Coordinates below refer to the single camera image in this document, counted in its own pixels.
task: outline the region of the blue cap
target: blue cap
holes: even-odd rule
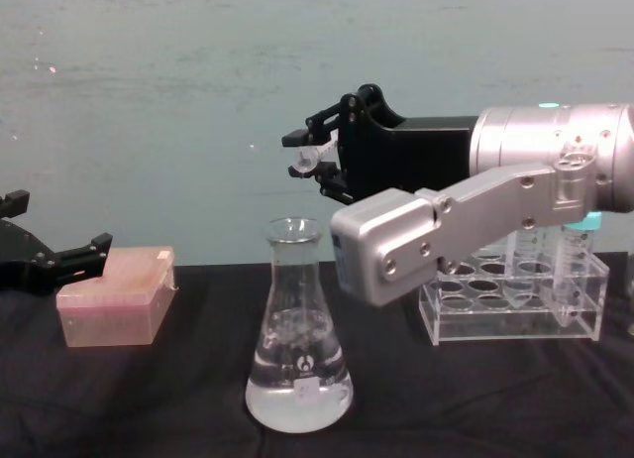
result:
[[[572,230],[598,230],[601,228],[601,212],[590,212],[581,222],[569,223],[566,227]]]

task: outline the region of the test tube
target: test tube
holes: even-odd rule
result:
[[[555,254],[553,313],[562,327],[576,320],[585,295],[593,253],[594,233],[601,226],[601,213],[590,212],[583,221],[563,225]]]
[[[539,294],[540,275],[551,269],[546,256],[548,229],[518,230],[508,236],[504,265],[504,295],[521,307]]]

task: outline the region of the black table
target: black table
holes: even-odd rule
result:
[[[432,347],[405,300],[376,309],[322,266],[355,385],[350,412],[308,435],[244,406],[268,265],[177,269],[151,347],[67,349],[51,298],[0,301],[0,456],[633,457],[634,319],[612,269],[602,339]]]

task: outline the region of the wall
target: wall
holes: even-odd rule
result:
[[[631,0],[0,0],[0,185],[56,249],[107,230],[267,261],[270,218],[339,207],[287,176],[307,115],[370,81],[408,116],[632,101],[630,20]]]

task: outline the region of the pink plastic box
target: pink plastic box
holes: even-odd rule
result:
[[[176,291],[173,264],[171,247],[112,248],[101,278],[57,294],[68,347],[152,344]]]

